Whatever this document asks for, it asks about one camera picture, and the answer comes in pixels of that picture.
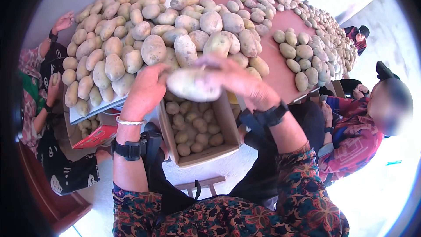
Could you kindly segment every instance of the green cloth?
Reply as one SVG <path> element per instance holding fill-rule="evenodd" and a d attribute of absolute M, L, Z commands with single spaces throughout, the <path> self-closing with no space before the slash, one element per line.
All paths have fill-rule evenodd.
<path fill-rule="evenodd" d="M 37 105 L 37 112 L 36 115 L 41 112 L 45 105 L 45 99 L 39 95 L 39 88 L 38 88 L 38 79 L 35 77 L 31 77 L 23 72 L 19 71 L 19 77 L 22 79 L 22 85 L 24 90 L 29 93 L 29 95 L 34 99 L 35 104 Z"/>

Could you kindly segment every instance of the black hat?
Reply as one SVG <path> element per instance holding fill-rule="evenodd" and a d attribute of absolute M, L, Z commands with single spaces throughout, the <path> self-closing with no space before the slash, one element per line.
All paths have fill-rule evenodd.
<path fill-rule="evenodd" d="M 361 26 L 358 30 L 360 31 L 362 35 L 368 38 L 368 35 L 370 34 L 370 30 L 366 26 Z"/>

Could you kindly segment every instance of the box of potatoes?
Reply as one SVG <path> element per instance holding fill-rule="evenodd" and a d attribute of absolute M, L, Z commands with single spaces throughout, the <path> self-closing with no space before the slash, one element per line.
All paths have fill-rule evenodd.
<path fill-rule="evenodd" d="M 196 103 L 167 90 L 158 116 L 171 159 L 180 167 L 225 157 L 239 149 L 238 129 L 225 92 L 214 102 Z"/>

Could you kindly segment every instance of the red patterned shirt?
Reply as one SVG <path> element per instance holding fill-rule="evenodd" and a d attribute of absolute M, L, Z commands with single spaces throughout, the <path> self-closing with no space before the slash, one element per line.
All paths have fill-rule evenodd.
<path fill-rule="evenodd" d="M 39 87 L 42 84 L 41 74 L 38 71 L 44 58 L 39 53 L 39 47 L 33 50 L 21 50 L 19 55 L 18 68 L 24 74 L 33 77 L 33 83 L 35 79 L 38 79 Z M 43 88 L 39 89 L 38 93 L 44 99 L 47 99 L 47 93 Z M 24 125 L 22 130 L 22 143 L 27 145 L 34 154 L 37 154 L 38 141 L 44 133 L 44 128 L 40 133 L 37 133 L 34 128 L 34 120 L 37 116 L 37 104 L 34 98 L 24 90 Z"/>
<path fill-rule="evenodd" d="M 358 100 L 329 96 L 326 103 L 334 113 L 343 118 L 333 133 L 334 150 L 319 158 L 320 178 L 324 181 L 329 173 L 335 181 L 363 168 L 376 154 L 383 134 L 367 115 L 370 98 Z"/>

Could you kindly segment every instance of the hand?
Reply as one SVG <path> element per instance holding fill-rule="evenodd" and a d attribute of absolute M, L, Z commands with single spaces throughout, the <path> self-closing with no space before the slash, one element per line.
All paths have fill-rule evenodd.
<path fill-rule="evenodd" d="M 59 94 L 59 87 L 61 82 L 61 74 L 57 73 L 59 77 L 57 78 L 57 82 L 53 85 L 53 75 L 50 76 L 50 81 L 48 82 L 48 91 L 47 91 L 47 105 L 49 107 L 53 107 L 55 100 L 57 99 L 57 95 Z"/>
<path fill-rule="evenodd" d="M 59 31 L 62 31 L 63 29 L 66 29 L 70 27 L 73 24 L 75 14 L 73 14 L 73 11 L 70 11 L 64 15 L 62 15 L 54 24 L 52 33 L 54 35 L 57 35 Z"/>
<path fill-rule="evenodd" d="M 323 117 L 325 118 L 325 127 L 332 127 L 332 108 L 330 108 L 326 101 L 322 101 L 321 108 Z"/>
<path fill-rule="evenodd" d="M 122 120 L 140 122 L 145 114 L 152 112 L 165 95 L 169 68 L 158 63 L 147 66 L 136 76 L 121 110 Z"/>
<path fill-rule="evenodd" d="M 281 98 L 275 90 L 253 77 L 231 59 L 204 55 L 196 60 L 195 65 L 207 65 L 217 69 L 210 70 L 201 79 L 196 79 L 196 83 L 205 88 L 223 86 L 230 92 L 248 98 L 259 111 L 266 111 L 280 104 Z"/>
<path fill-rule="evenodd" d="M 354 96 L 354 98 L 355 98 L 355 99 L 360 99 L 360 98 L 363 98 L 363 97 L 364 97 L 364 94 L 363 94 L 362 92 L 360 92 L 360 91 L 358 90 L 358 88 L 355 88 L 355 89 L 352 91 L 352 96 Z"/>

